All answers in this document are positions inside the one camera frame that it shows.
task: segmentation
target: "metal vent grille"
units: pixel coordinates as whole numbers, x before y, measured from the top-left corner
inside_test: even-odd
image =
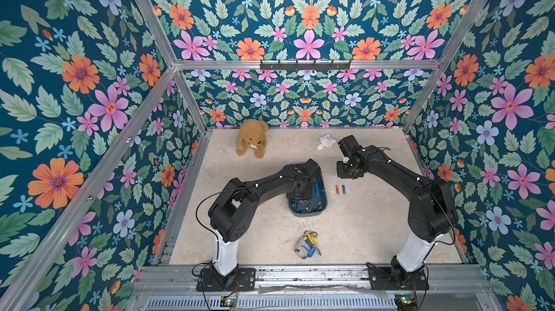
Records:
[[[206,299],[212,310],[228,310],[219,307],[220,296],[207,295]],[[393,296],[381,299],[373,295],[240,295],[236,309],[264,310],[315,310],[346,309],[350,310],[396,310]],[[148,311],[163,310],[205,310],[202,295],[184,295],[179,297],[150,297]]]

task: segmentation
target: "brown teddy bear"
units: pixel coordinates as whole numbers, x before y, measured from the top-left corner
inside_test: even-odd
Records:
[[[246,149],[254,148],[254,156],[258,159],[264,156],[266,148],[266,132],[268,125],[262,120],[246,120],[239,129],[239,136],[235,144],[237,145],[237,155],[244,155]]]

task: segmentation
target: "aluminum rail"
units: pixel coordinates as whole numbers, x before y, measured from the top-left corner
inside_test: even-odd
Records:
[[[463,40],[474,25],[476,19],[478,18],[478,15],[480,14],[480,12],[482,12],[482,9],[486,5],[487,1],[488,0],[470,1],[468,9],[461,19],[461,23],[454,31],[453,36],[449,39],[447,46],[445,46],[445,49],[441,54],[439,68],[428,79],[426,85],[424,86],[424,88],[422,88],[418,99],[416,99],[415,104],[411,108],[411,113],[408,115],[408,118],[403,125],[403,131],[405,132],[405,134],[408,134],[410,128],[416,120],[416,117],[418,117],[418,115],[422,112],[427,100],[434,92],[436,85],[447,70],[447,67],[451,63],[451,60],[453,60],[454,56],[457,54]]]
[[[39,283],[48,273],[61,250],[66,246],[75,228],[83,220],[97,194],[107,182],[108,177],[118,166],[125,151],[129,148],[129,141],[141,129],[174,76],[175,70],[172,68],[167,69],[162,74],[129,122],[118,134],[114,143],[90,173],[83,186],[77,191],[73,200],[69,202],[45,238],[41,240],[15,281],[4,292],[0,299],[0,310],[21,311],[24,308],[31,294],[37,290]]]

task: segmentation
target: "blue tray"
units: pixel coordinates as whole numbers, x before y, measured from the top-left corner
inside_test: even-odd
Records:
[[[326,189],[323,186],[322,177],[320,176],[318,182],[312,186],[312,199],[306,200],[304,204],[302,204],[300,200],[289,200],[288,204],[289,210],[297,217],[318,216],[322,213],[328,205]],[[316,205],[320,205],[321,208],[314,210]]]

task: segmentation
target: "small white stuffed animal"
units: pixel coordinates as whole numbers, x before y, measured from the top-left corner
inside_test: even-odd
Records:
[[[330,134],[325,134],[320,138],[320,144],[318,145],[318,150],[323,150],[324,147],[331,147],[337,142],[336,139],[331,137]]]

